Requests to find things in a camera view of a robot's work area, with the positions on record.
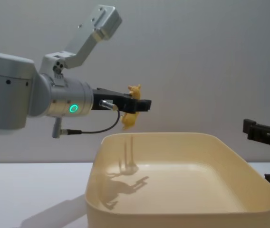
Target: cable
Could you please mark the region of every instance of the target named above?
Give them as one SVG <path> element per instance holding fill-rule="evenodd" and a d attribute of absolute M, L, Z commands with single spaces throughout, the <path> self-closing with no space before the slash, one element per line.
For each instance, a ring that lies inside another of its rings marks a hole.
<path fill-rule="evenodd" d="M 100 131 L 93 131 L 93 132 L 83 132 L 81 130 L 66 129 L 67 135 L 70 135 L 70 134 L 98 134 L 98 133 L 102 133 L 102 132 L 107 132 L 117 125 L 117 123 L 119 122 L 119 119 L 120 119 L 120 111 L 117 110 L 117 119 L 112 126 L 106 128 L 106 129 L 100 130 Z"/>

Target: black mount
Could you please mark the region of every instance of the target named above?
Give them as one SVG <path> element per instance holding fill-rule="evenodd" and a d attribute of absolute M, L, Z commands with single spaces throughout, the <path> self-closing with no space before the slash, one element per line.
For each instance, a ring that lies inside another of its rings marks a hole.
<path fill-rule="evenodd" d="M 244 119 L 243 132 L 248 134 L 249 140 L 270 145 L 270 126 L 257 124 L 256 121 Z"/>
<path fill-rule="evenodd" d="M 110 100 L 115 104 L 119 111 L 125 113 L 147 112 L 151 107 L 151 100 L 137 100 L 130 94 L 118 93 L 115 91 L 97 88 L 93 89 L 94 103 L 92 110 L 107 110 L 100 106 L 101 100 Z"/>

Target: plastic container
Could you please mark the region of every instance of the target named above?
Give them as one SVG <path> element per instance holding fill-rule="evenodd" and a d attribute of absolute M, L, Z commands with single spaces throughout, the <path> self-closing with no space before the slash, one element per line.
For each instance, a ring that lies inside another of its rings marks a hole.
<path fill-rule="evenodd" d="M 270 184 L 207 134 L 106 137 L 86 201 L 89 228 L 270 228 Z"/>

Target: yellow toy animal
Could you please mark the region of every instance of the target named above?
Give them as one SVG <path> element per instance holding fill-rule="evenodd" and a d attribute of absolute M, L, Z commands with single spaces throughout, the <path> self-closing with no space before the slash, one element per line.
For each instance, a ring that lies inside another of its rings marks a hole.
<path fill-rule="evenodd" d="M 128 86 L 127 87 L 130 90 L 130 95 L 135 99 L 140 99 L 140 88 L 141 85 L 138 86 Z M 139 112 L 136 112 L 135 114 L 131 113 L 125 113 L 124 116 L 121 117 L 121 122 L 124 125 L 122 128 L 123 130 L 127 130 L 135 125 L 136 118 L 138 116 Z"/>

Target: background wall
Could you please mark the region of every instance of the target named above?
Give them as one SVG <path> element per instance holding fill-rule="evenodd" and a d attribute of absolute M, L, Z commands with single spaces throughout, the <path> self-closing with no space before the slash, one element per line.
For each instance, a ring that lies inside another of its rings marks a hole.
<path fill-rule="evenodd" d="M 117 6 L 123 24 L 66 76 L 121 92 L 141 83 L 153 103 L 134 132 L 209 133 L 248 161 L 270 161 L 270 146 L 242 133 L 244 118 L 270 124 L 270 0 L 0 0 L 0 52 L 39 68 L 97 4 Z M 94 111 L 63 125 L 99 130 L 115 117 Z M 28 119 L 25 129 L 0 135 L 0 162 L 91 161 L 102 138 L 122 127 L 52 139 L 53 123 Z"/>

